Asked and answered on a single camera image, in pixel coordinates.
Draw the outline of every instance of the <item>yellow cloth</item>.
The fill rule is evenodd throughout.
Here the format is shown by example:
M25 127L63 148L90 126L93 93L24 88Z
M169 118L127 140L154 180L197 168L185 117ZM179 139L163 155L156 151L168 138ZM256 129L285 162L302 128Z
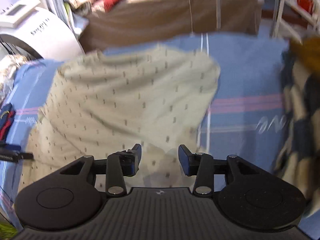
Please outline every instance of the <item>yellow cloth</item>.
M290 50L308 70L320 78L320 37L307 38L302 44L291 40Z

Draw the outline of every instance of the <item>pink stripe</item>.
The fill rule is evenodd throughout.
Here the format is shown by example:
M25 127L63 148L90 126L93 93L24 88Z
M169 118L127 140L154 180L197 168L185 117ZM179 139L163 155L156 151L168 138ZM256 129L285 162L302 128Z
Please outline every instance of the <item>pink stripe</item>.
M39 107L25 108L25 109L17 109L17 112L30 111L30 110L38 110L38 108L39 108Z
M38 114L38 112L34 111L34 112L27 112L27 113L16 113L16 115L24 115L24 114Z
M12 209L11 205L10 205L10 200L6 198L6 196L3 194L1 194L1 199L2 199L2 203L8 208L8 209Z
M255 104L246 106L225 106L225 107L211 107L212 114L226 114L226 113L241 113L271 109L282 109L283 105L281 102L268 103L268 104Z
M267 103L267 102L275 102L282 101L283 95L267 95L267 96L255 96L255 97L245 97L245 98L226 98L226 99L215 99L211 106L219 106L219 105L232 105L232 104L255 104L255 103Z

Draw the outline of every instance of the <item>white cable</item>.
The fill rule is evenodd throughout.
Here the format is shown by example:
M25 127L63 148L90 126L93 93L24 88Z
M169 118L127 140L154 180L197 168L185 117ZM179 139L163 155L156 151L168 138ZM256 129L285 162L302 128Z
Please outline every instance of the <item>white cable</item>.
M273 38L273 35L274 35L278 9L279 9L279 0L275 0L275 7L273 9L273 16L272 16L272 22L271 22L271 28L270 28L270 38Z
M211 102L208 108L208 116L207 116L207 146L205 149L206 153L210 153L210 126L211 126Z
M207 55L209 56L209 37L207 34ZM211 102L208 107L208 116L207 116L207 146L206 153L210 153L210 127L211 127Z
M192 21L191 1L190 0L189 0L189 8L190 8L190 18L191 18L191 34L193 34L193 21Z
M207 33L207 55L209 56L209 37Z
M221 29L221 7L220 0L216 0L216 9L217 9L217 32Z
M203 34L201 33L201 52L203 51ZM200 136L201 136L201 125L202 122L198 126L198 136L197 136L197 152L199 152L200 149Z

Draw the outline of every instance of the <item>brown mattress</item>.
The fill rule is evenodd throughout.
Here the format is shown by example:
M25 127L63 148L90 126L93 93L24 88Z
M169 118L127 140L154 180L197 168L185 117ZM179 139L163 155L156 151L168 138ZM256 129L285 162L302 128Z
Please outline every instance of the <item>brown mattress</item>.
M190 0L193 31L216 31L216 0ZM263 0L220 0L221 31L257 34ZM191 33L189 0L122 0L88 16L80 37L86 52Z

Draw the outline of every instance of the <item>bed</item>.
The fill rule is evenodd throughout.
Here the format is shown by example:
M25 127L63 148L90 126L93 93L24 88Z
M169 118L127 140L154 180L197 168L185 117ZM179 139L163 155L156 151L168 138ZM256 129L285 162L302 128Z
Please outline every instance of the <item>bed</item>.
M220 0L220 30L257 34L262 5L263 0ZM217 30L216 0L122 0L88 19L80 37L86 52Z
M180 36L163 43L186 51L202 48L220 64L219 89L203 119L199 144L216 158L238 154L271 171L272 161L282 143L281 129L285 125L279 73L281 52L287 44L268 38L223 33ZM152 45L154 43L109 49L104 53L131 52ZM29 131L37 120L37 110L45 102L55 70L60 65L49 60L34 61L19 70L14 90L6 100L17 109L7 143L25 147ZM0 205L16 226L19 222L11 204L17 195L21 170L21 163L0 163L3 189ZM223 185L223 177L218 177L215 190Z

